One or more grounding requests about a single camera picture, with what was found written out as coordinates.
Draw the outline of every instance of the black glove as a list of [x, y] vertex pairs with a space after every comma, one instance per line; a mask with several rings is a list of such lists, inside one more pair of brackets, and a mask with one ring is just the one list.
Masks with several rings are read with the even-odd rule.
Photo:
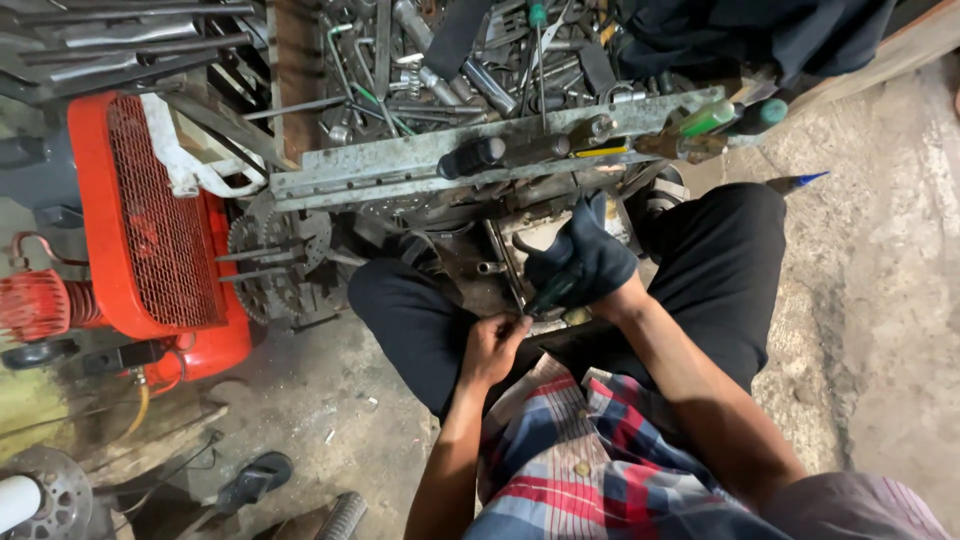
[[523, 273], [537, 290], [543, 289], [574, 258], [583, 265], [583, 277], [557, 303], [563, 307], [593, 304], [620, 288], [636, 271], [637, 258], [630, 248], [604, 231], [607, 197], [598, 191], [583, 196], [573, 209], [573, 217], [557, 232], [557, 238], [546, 250], [529, 246], [514, 247], [529, 257]]

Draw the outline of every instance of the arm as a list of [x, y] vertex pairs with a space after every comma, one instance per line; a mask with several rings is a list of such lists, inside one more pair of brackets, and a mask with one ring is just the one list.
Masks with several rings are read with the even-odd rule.
[[591, 307], [624, 333], [684, 433], [738, 499], [756, 508], [806, 477], [773, 421], [694, 345], [638, 275]]
[[410, 506], [405, 540], [460, 538], [473, 523], [484, 400], [510, 373], [516, 348], [532, 323], [530, 317], [515, 322], [502, 314], [470, 330], [450, 412]]

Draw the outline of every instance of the man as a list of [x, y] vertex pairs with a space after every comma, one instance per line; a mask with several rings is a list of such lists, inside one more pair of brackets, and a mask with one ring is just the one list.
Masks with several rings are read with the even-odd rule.
[[518, 380], [529, 317], [478, 320], [399, 261], [357, 271], [354, 310], [443, 422], [405, 538], [948, 538], [895, 481], [809, 477], [750, 396], [767, 362], [782, 197], [763, 184], [684, 196], [657, 180], [628, 201], [646, 207], [636, 232], [660, 265], [647, 290], [597, 199], [531, 255], [534, 285], [579, 259], [564, 305], [612, 325]]

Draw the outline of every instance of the concrete floor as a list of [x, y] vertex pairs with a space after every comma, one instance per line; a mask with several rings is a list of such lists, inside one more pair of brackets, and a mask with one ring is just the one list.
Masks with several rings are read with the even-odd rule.
[[[758, 148], [693, 171], [694, 191], [832, 171], [792, 195], [787, 252], [756, 399], [811, 473], [855, 469], [912, 486], [960, 534], [960, 122], [949, 57], [809, 110]], [[345, 490], [370, 503], [357, 536], [399, 538], [436, 427], [354, 316], [272, 338], [215, 393], [230, 401], [215, 494], [268, 450], [291, 484], [232, 522], [234, 538]], [[374, 406], [369, 397], [378, 400]], [[328, 444], [328, 434], [335, 430]]]

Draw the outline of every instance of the plaid shirt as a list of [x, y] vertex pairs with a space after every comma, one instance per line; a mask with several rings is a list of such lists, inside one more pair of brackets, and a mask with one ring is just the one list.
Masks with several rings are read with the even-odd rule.
[[671, 426], [663, 397], [592, 369], [583, 386], [544, 356], [493, 406], [465, 538], [787, 538], [663, 440], [640, 413]]

